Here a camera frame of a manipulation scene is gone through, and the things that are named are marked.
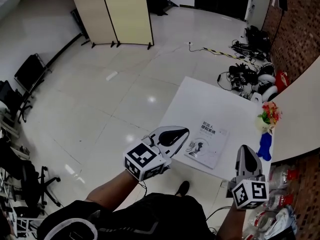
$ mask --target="white tiled floor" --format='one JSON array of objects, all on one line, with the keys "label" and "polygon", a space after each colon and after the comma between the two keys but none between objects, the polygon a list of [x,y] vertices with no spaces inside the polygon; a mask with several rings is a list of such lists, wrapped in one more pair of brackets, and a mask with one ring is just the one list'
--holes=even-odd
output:
[{"label": "white tiled floor", "polygon": [[[240,40],[245,23],[188,8],[172,8],[168,16],[151,15],[155,46],[90,44],[82,38],[56,61],[35,93],[34,107],[22,124],[20,142],[31,151],[37,169],[49,168],[61,182],[51,190],[63,205],[84,199],[95,187],[123,170],[122,152],[135,138],[154,130],[185,76],[217,85],[218,75],[237,61],[191,48],[209,47],[234,54],[228,46]],[[110,81],[106,77],[118,74]],[[229,83],[222,80],[226,88]],[[174,162],[172,169],[146,181],[148,192],[174,194],[184,180],[189,194],[210,211],[230,204],[221,179]],[[140,199],[137,186],[124,208]],[[57,208],[49,202],[50,212]],[[213,216],[218,226],[225,212]]]}]

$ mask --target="shoe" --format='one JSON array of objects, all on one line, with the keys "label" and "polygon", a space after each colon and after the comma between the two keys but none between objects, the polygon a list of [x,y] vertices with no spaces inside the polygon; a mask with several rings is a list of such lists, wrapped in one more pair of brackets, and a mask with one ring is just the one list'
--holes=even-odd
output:
[{"label": "shoe", "polygon": [[189,181],[182,182],[182,184],[180,185],[178,191],[175,193],[175,196],[180,194],[182,197],[184,197],[188,193],[189,188],[190,188]]}]

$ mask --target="black office chair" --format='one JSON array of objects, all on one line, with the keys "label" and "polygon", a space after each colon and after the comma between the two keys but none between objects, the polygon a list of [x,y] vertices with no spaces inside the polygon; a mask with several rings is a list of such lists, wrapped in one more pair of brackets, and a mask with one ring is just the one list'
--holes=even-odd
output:
[{"label": "black office chair", "polygon": [[7,80],[4,82],[0,81],[0,101],[9,109],[11,120],[14,121],[18,111],[20,111],[18,122],[20,123],[20,117],[26,122],[25,111],[29,108],[32,109],[32,106],[28,105],[30,102],[28,97],[29,94],[22,96],[18,90],[14,91]]},{"label": "black office chair", "polygon": [[52,182],[60,182],[59,177],[53,177],[45,182],[45,171],[48,168],[42,166],[41,176],[39,177],[39,173],[31,161],[20,159],[2,138],[0,138],[0,150],[0,167],[9,174],[9,176],[5,177],[5,181],[8,181],[10,177],[21,180],[21,189],[12,188],[14,198],[15,195],[21,195],[28,207],[38,209],[40,198],[42,205],[45,206],[47,204],[44,200],[46,194],[56,206],[61,206],[47,190],[47,187]]},{"label": "black office chair", "polygon": [[15,73],[14,79],[28,93],[32,92],[44,81],[44,76],[50,69],[40,56],[35,53],[30,55]]},{"label": "black office chair", "polygon": [[0,208],[0,239],[6,239],[5,237],[11,234],[11,228],[7,218],[4,216],[2,209]]}]

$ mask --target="white table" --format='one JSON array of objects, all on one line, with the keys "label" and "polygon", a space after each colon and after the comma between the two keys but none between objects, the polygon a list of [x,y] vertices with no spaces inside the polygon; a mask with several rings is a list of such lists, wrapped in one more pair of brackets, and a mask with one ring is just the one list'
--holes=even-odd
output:
[{"label": "white table", "polygon": [[[255,152],[260,148],[261,132],[255,127],[260,105],[219,87],[186,77],[178,89],[159,126],[182,126],[190,130],[188,140],[172,158],[205,173],[230,181],[236,176],[236,160],[241,145]],[[184,155],[186,147],[207,116],[229,131],[224,150],[214,169]],[[273,136],[270,154],[273,151]],[[262,173],[268,178],[271,161],[261,158]]]}]

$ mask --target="white stripe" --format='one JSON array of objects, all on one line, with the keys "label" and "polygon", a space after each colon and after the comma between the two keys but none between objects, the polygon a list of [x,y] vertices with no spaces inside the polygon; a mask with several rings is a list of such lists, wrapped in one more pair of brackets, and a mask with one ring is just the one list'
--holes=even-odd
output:
[{"label": "white stripe", "polygon": [[114,78],[116,75],[118,75],[117,71],[113,71],[110,75],[108,75],[105,80],[110,81],[112,78]]},{"label": "white stripe", "polygon": [[50,240],[52,237],[55,236],[55,234],[57,234],[59,231],[63,230],[65,227],[71,225],[72,223],[75,223],[75,222],[81,222],[85,225],[87,225],[93,235],[94,235],[94,238],[93,240],[97,240],[98,239],[98,231],[97,229],[95,228],[95,226],[87,221],[86,219],[83,219],[83,218],[69,218],[69,219],[66,219],[65,221],[59,223],[58,225],[56,225],[53,229],[50,230],[50,232],[45,236],[44,240]]}]

